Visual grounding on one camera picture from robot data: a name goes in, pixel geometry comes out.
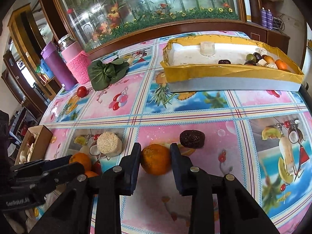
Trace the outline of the pink knit-sleeved flask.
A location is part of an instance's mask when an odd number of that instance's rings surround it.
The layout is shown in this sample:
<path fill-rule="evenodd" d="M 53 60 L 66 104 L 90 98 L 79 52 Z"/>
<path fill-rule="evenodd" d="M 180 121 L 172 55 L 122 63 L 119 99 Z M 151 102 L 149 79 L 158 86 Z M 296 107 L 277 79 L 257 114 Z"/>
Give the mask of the pink knit-sleeved flask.
<path fill-rule="evenodd" d="M 88 67 L 91 60 L 88 54 L 81 48 L 71 34 L 63 36 L 58 41 L 61 54 L 66 61 L 66 66 L 81 85 L 87 83 L 90 79 L 88 76 Z"/>

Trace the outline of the green leafy vegetable toy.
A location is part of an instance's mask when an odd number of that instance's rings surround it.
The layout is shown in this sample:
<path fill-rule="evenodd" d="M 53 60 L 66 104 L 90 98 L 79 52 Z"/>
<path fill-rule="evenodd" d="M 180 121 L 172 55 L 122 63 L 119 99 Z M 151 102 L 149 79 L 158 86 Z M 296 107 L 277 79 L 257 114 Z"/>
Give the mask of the green leafy vegetable toy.
<path fill-rule="evenodd" d="M 128 69 L 129 63 L 126 60 L 116 58 L 109 63 L 103 63 L 100 60 L 93 61 L 87 71 L 93 89 L 102 91 L 122 79 Z"/>

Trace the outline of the blue thermos jug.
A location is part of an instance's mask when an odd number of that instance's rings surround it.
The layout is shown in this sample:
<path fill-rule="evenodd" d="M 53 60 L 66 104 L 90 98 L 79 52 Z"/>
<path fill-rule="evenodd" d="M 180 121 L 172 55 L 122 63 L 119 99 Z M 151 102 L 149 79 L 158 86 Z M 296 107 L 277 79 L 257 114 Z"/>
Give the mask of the blue thermos jug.
<path fill-rule="evenodd" d="M 46 74 L 49 79 L 54 77 L 53 72 L 51 71 L 49 66 L 46 64 L 44 59 L 41 59 L 40 67 L 41 67 L 42 74 Z"/>

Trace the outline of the colourful fruit-print tablecloth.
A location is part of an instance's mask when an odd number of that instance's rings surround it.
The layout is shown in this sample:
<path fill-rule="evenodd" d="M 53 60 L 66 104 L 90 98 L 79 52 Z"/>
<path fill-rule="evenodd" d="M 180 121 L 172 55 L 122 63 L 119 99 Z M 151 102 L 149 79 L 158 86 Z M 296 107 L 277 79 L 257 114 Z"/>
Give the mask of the colourful fruit-print tablecloth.
<path fill-rule="evenodd" d="M 306 93 L 288 91 L 197 91 L 172 93 L 161 67 L 167 37 L 145 41 L 102 57 L 129 62 L 127 75 L 102 91 L 61 90 L 41 124 L 53 136 L 52 160 L 88 154 L 95 171 L 116 166 L 96 141 L 115 133 L 129 155 L 134 143 L 169 147 L 207 173 L 234 175 L 280 233 L 297 233 L 311 206 L 311 108 Z"/>

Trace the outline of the dark jujube date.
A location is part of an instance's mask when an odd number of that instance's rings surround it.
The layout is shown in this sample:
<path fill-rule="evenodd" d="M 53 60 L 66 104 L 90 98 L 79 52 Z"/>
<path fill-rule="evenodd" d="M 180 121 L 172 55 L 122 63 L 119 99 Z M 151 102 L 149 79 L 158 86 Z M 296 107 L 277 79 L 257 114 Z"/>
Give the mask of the dark jujube date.
<path fill-rule="evenodd" d="M 184 130 L 179 136 L 180 144 L 188 148 L 202 148 L 205 134 L 199 130 Z"/>

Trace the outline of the beige rice cake puck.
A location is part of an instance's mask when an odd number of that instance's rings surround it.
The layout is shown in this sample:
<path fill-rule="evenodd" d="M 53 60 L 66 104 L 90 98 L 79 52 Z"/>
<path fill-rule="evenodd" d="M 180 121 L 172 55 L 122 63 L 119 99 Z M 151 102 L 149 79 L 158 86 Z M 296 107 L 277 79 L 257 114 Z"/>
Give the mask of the beige rice cake puck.
<path fill-rule="evenodd" d="M 122 141 L 112 132 L 104 132 L 97 139 L 98 150 L 107 157 L 115 157 L 122 152 Z"/>

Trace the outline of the yellow taped white box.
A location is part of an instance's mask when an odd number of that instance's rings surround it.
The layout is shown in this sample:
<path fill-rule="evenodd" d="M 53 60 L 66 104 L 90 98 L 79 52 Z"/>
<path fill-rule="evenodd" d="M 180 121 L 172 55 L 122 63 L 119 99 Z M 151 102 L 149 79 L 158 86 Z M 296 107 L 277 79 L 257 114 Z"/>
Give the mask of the yellow taped white box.
<path fill-rule="evenodd" d="M 298 91 L 304 74 L 279 48 L 225 35 L 174 38 L 161 65 L 172 92 Z"/>

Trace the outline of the purple thermos bottle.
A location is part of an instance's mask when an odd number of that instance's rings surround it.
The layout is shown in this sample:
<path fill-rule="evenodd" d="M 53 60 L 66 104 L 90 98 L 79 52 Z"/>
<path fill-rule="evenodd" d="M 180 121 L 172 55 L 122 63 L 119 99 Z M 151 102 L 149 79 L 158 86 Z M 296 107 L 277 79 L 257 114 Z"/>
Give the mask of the purple thermos bottle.
<path fill-rule="evenodd" d="M 66 91 L 71 90 L 77 84 L 77 80 L 64 63 L 62 57 L 59 55 L 57 47 L 52 41 L 43 48 L 41 55 Z"/>

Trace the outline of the red tomato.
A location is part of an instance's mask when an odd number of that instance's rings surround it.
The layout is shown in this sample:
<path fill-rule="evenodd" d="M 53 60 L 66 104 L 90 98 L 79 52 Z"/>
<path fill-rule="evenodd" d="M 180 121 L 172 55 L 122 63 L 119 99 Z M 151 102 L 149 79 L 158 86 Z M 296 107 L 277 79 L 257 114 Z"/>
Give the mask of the red tomato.
<path fill-rule="evenodd" d="M 76 95 L 77 95 L 79 98 L 84 98 L 85 96 L 88 95 L 88 89 L 87 89 L 85 86 L 80 86 L 80 87 L 77 89 Z"/>

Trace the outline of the brown cardboard tray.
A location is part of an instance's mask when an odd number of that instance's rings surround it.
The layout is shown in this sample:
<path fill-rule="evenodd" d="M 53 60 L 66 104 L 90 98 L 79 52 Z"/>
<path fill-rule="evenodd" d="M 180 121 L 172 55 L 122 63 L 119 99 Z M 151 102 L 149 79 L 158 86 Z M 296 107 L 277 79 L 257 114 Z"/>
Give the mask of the brown cardboard tray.
<path fill-rule="evenodd" d="M 52 132 L 44 125 L 28 128 L 17 154 L 15 165 L 44 159 Z"/>

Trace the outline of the red jujube date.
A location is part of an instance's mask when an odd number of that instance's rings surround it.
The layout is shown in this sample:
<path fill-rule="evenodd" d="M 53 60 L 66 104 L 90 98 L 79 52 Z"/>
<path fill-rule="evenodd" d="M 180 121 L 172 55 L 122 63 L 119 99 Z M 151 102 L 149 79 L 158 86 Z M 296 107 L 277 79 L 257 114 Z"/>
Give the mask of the red jujube date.
<path fill-rule="evenodd" d="M 97 175 L 101 175 L 102 174 L 102 168 L 101 168 L 101 164 L 100 161 L 96 161 L 92 167 L 91 170 L 96 173 Z"/>

